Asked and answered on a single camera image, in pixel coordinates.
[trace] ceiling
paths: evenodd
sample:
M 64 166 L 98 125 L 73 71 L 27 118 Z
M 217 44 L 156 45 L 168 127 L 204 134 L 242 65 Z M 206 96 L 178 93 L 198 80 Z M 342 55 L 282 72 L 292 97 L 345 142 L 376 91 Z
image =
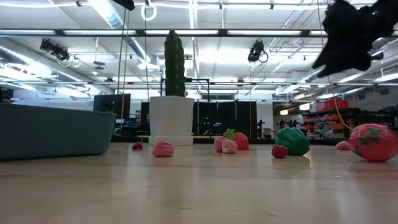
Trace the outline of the ceiling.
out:
M 59 5 L 73 4 L 75 0 L 25 0 L 25 1 L 2 1 L 5 3 L 24 4 L 26 7 L 0 6 L 0 29 L 110 29 L 108 23 L 103 19 L 101 13 L 94 7 L 87 4 L 90 1 L 80 1 L 83 7 L 46 7 L 29 8 L 27 5 Z M 130 29 L 320 29 L 320 20 L 323 20 L 325 9 L 320 9 L 320 17 L 317 10 L 293 10 L 278 9 L 281 4 L 296 5 L 297 9 L 301 6 L 317 6 L 317 0 L 275 0 L 274 10 L 268 8 L 259 9 L 262 6 L 269 7 L 271 1 L 260 0 L 223 0 L 224 7 L 221 9 L 190 9 L 157 6 L 157 15 L 151 21 L 145 21 L 141 16 L 141 5 L 144 1 L 134 1 L 137 7 L 129 12 Z M 375 0 L 352 0 L 351 3 L 362 6 L 372 4 Z M 153 4 L 189 6 L 188 0 L 157 1 L 152 0 Z M 198 0 L 198 7 L 217 6 L 220 0 Z M 320 4 L 325 5 L 328 1 L 321 0 Z M 117 14 L 123 18 L 124 10 L 122 7 L 114 5 Z M 21 47 L 26 47 L 33 53 L 41 54 L 39 50 L 43 37 L 2 37 L 10 40 Z M 193 55 L 194 47 L 191 37 L 182 37 L 185 54 Z M 198 51 L 198 73 L 195 74 L 192 62 L 187 62 L 187 77 L 209 78 L 214 82 L 236 82 L 238 78 L 244 78 L 245 82 L 299 82 L 312 71 L 311 64 L 316 59 L 322 49 L 322 45 L 327 41 L 326 38 L 260 38 L 265 46 L 272 43 L 266 49 L 269 53 L 269 61 L 263 65 L 260 63 L 254 67 L 248 63 L 249 49 L 259 38 L 256 37 L 196 37 Z M 117 81 L 118 74 L 123 77 L 126 74 L 127 82 L 146 81 L 148 75 L 149 82 L 159 81 L 162 73 L 159 71 L 141 70 L 138 65 L 142 62 L 138 56 L 129 48 L 120 37 L 102 37 L 98 40 L 96 50 L 96 39 L 94 37 L 51 37 L 51 40 L 61 46 L 67 47 L 71 55 L 79 60 L 63 62 L 67 67 L 66 71 L 71 71 L 83 75 L 87 80 L 103 81 L 112 78 Z M 153 54 L 158 58 L 163 58 L 164 37 L 137 37 L 137 43 L 147 54 Z M 119 58 L 122 58 L 121 69 L 119 71 Z M 53 69 L 59 67 L 57 61 L 49 54 L 43 55 L 53 62 Z M 37 62 L 44 63 L 42 58 Z M 95 70 L 93 62 L 105 62 L 104 70 Z M 331 82 L 338 82 L 343 78 L 356 74 L 358 71 L 349 70 L 345 73 L 331 76 Z M 369 79 L 364 74 L 354 81 Z M 327 79 L 318 79 L 314 82 L 325 83 Z M 126 88 L 142 88 L 146 86 L 128 85 Z M 217 88 L 237 88 L 236 86 L 218 86 Z M 259 86 L 258 90 L 275 90 L 277 86 Z M 310 93 L 319 91 L 318 87 L 301 89 Z

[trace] shelf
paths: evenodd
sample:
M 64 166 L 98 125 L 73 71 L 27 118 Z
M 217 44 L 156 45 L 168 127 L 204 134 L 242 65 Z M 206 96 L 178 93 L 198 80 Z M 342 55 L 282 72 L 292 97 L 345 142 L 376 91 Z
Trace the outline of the shelf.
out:
M 342 112 L 354 112 L 354 113 L 360 113 L 361 110 L 359 108 L 342 108 L 338 110 L 340 113 Z M 336 109 L 332 110 L 325 110 L 325 111 L 318 111 L 314 113 L 307 113 L 307 114 L 302 114 L 302 116 L 316 116 L 316 115 L 325 115 L 325 114 L 330 114 L 330 113 L 337 113 Z

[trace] black ceiling camera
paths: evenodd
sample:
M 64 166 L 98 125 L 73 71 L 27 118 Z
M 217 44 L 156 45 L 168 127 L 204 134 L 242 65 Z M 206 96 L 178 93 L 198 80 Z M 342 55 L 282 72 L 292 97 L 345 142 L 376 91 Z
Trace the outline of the black ceiling camera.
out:
M 312 68 L 326 67 L 318 74 L 324 77 L 347 69 L 366 71 L 372 60 L 383 54 L 370 56 L 372 44 L 380 37 L 393 33 L 398 22 L 398 1 L 378 0 L 372 6 L 356 9 L 344 0 L 336 0 L 326 10 L 323 26 L 328 42 Z
M 113 1 L 130 11 L 136 8 L 133 0 L 113 0 Z
M 65 47 L 61 47 L 56 43 L 53 43 L 51 40 L 43 40 L 40 45 L 40 50 L 50 53 L 55 56 L 58 60 L 66 62 L 69 60 L 70 56 L 68 53 L 68 49 Z
M 260 58 L 263 54 L 265 54 L 267 56 L 267 60 L 265 60 L 265 61 L 260 60 Z M 248 60 L 250 63 L 255 63 L 257 61 L 266 63 L 268 61 L 268 54 L 264 50 L 264 44 L 262 43 L 262 40 L 256 40 L 253 47 L 250 49 Z

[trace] toy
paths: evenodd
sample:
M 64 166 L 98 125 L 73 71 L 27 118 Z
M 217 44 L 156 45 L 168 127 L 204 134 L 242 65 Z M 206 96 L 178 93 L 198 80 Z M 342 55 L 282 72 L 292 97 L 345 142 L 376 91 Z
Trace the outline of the toy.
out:
M 272 147 L 272 156 L 283 159 L 287 156 L 287 148 L 285 146 L 274 145 Z
M 223 152 L 223 141 L 226 140 L 226 137 L 218 137 L 214 139 L 214 148 L 216 152 Z
M 238 145 L 238 150 L 249 150 L 249 139 L 243 133 L 235 133 L 234 141 Z
M 238 145 L 234 142 L 236 137 L 234 129 L 227 129 L 224 134 L 225 140 L 222 143 L 223 146 L 223 153 L 233 154 L 238 150 Z
M 278 131 L 275 144 L 285 146 L 287 154 L 302 156 L 310 150 L 310 141 L 299 128 L 284 128 Z
M 337 150 L 351 150 L 351 145 L 346 141 L 341 141 L 336 145 Z
M 174 155 L 174 146 L 165 141 L 159 141 L 154 147 L 152 154 L 155 157 L 172 157 Z
M 132 150 L 142 150 L 143 147 L 144 147 L 144 145 L 142 144 L 142 142 L 136 142 L 132 146 Z
M 397 153 L 397 136 L 386 126 L 364 124 L 353 129 L 348 139 L 351 150 L 369 162 L 384 162 Z

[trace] pink ball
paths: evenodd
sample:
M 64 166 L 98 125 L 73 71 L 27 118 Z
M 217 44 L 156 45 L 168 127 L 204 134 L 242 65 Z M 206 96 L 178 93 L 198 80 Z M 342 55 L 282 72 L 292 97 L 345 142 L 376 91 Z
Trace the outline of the pink ball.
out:
M 336 145 L 337 150 L 351 150 L 351 145 L 346 141 L 341 141 Z
M 354 128 L 348 142 L 355 154 L 369 162 L 384 162 L 397 153 L 396 134 L 378 124 L 364 124 Z
M 238 150 L 249 150 L 249 139 L 243 133 L 235 133 L 235 142 L 238 145 Z
M 228 153 L 228 154 L 234 154 L 235 152 L 238 151 L 238 145 L 236 142 L 225 139 L 222 143 L 223 145 L 223 153 Z
M 272 147 L 272 156 L 283 159 L 287 156 L 287 148 L 285 146 L 274 145 Z
M 155 157 L 172 157 L 174 155 L 174 146 L 165 141 L 159 141 L 156 143 L 152 154 Z
M 142 142 L 136 142 L 132 146 L 132 150 L 142 150 L 143 147 L 144 147 L 144 145 L 142 144 Z
M 216 149 L 216 152 L 223 152 L 223 141 L 226 139 L 226 137 L 218 137 L 214 139 L 214 148 Z

